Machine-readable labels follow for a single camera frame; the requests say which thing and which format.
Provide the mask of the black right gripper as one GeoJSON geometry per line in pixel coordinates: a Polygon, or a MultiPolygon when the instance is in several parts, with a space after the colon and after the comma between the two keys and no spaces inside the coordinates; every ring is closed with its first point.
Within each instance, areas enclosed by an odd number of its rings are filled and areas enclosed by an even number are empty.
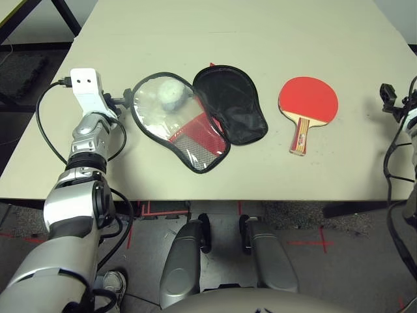
{"type": "Polygon", "coordinates": [[[382,83],[380,86],[380,97],[383,102],[382,110],[384,112],[393,112],[394,119],[397,123],[400,123],[401,120],[406,116],[406,111],[409,108],[409,96],[405,96],[401,100],[401,105],[396,106],[396,94],[395,89],[392,85],[387,83],[382,83]]]}

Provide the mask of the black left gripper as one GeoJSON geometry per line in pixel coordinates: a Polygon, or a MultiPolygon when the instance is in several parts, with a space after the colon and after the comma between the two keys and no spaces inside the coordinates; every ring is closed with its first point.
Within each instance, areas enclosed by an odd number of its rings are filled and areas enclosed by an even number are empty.
{"type": "Polygon", "coordinates": [[[133,104],[133,92],[131,89],[124,90],[124,98],[113,98],[109,93],[103,94],[108,108],[115,114],[121,115],[122,108],[130,108],[133,104]]]}

